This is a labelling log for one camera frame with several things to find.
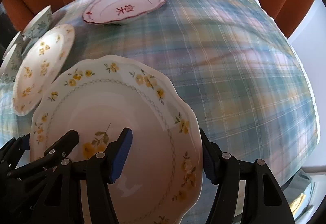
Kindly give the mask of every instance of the blue floral bowl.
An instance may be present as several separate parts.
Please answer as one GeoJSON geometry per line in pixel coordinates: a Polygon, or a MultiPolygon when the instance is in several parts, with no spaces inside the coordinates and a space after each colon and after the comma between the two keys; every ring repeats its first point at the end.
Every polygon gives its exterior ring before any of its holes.
{"type": "Polygon", "coordinates": [[[0,83],[15,81],[17,72],[22,64],[22,55],[18,44],[14,44],[4,58],[0,67],[0,83]]]}
{"type": "Polygon", "coordinates": [[[39,38],[48,31],[52,22],[51,6],[45,7],[40,11],[25,27],[22,34],[29,38],[39,38]]]}
{"type": "Polygon", "coordinates": [[[5,56],[8,54],[9,50],[12,48],[12,46],[14,44],[17,44],[19,51],[22,52],[22,47],[24,45],[24,39],[22,38],[22,33],[20,31],[16,34],[16,36],[9,43],[7,49],[5,50],[5,52],[2,56],[2,60],[4,60],[5,56]]]}

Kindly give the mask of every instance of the white plate with yellow flowers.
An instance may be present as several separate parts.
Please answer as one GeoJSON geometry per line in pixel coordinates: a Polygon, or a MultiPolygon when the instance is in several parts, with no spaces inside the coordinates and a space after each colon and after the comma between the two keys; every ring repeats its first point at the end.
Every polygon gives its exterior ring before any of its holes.
{"type": "Polygon", "coordinates": [[[116,55],[83,60],[49,86],[35,113],[31,161],[69,130],[79,133],[79,145],[68,157],[80,161],[132,129],[121,177],[109,185],[120,223],[173,224],[196,203],[203,178],[199,127],[164,74],[116,55]]]}
{"type": "Polygon", "coordinates": [[[28,114],[41,100],[43,90],[60,72],[75,39],[69,24],[56,26],[29,50],[16,76],[12,102],[18,116],[28,114]]]}

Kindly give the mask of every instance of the table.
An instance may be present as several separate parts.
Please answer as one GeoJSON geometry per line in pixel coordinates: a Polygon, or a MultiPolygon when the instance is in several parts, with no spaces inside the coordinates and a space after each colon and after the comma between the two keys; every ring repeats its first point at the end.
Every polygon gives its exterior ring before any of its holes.
{"type": "MultiPolygon", "coordinates": [[[[211,141],[237,159],[264,159],[280,185],[317,145],[319,120],[309,80],[255,0],[167,0],[121,26],[84,23],[82,12],[91,1],[76,0],[53,15],[52,26],[69,23],[76,30],[62,72],[107,54],[161,71],[211,141]]],[[[33,113],[14,114],[12,87],[0,86],[0,145],[30,131],[33,113]]],[[[204,223],[215,191],[204,176],[199,201],[182,223],[204,223]]],[[[243,184],[239,193],[243,196],[243,184]]],[[[239,199],[237,213],[241,204],[239,199]]]]}

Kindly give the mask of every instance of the white wall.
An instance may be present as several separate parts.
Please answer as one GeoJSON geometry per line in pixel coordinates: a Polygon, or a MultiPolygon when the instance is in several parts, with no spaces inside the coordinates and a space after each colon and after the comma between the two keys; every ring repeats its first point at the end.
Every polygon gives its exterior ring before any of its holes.
{"type": "Polygon", "coordinates": [[[315,0],[309,12],[289,37],[307,72],[314,91],[319,120],[320,142],[304,164],[305,171],[326,171],[326,7],[315,0]]]}

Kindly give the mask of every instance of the white lace edge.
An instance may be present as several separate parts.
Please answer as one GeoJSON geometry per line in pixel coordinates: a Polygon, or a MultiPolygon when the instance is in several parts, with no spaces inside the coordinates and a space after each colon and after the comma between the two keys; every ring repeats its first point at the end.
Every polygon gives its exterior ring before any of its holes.
{"type": "Polygon", "coordinates": [[[297,55],[297,53],[295,52],[294,48],[292,47],[292,45],[289,43],[289,41],[287,40],[286,36],[284,36],[283,32],[281,31],[281,29],[279,29],[278,25],[275,23],[274,19],[272,17],[270,17],[268,15],[268,13],[266,13],[266,11],[261,8],[264,13],[274,22],[275,26],[277,27],[278,31],[280,31],[280,33],[282,34],[282,36],[284,37],[284,39],[286,40],[287,44],[289,45],[289,47],[291,48],[295,58],[297,59],[300,68],[302,70],[302,72],[304,73],[304,78],[308,84],[308,88],[309,88],[309,92],[311,95],[311,99],[312,99],[312,104],[314,105],[314,111],[315,111],[315,116],[316,116],[316,123],[317,123],[317,144],[319,143],[320,140],[320,124],[319,124],[319,115],[318,115],[318,111],[317,111],[317,105],[316,105],[316,100],[315,100],[315,96],[314,96],[314,92],[312,91],[312,87],[311,87],[311,83],[310,80],[308,78],[308,75],[306,73],[306,71],[304,70],[304,65],[302,64],[301,60],[299,59],[299,56],[297,55]]]}

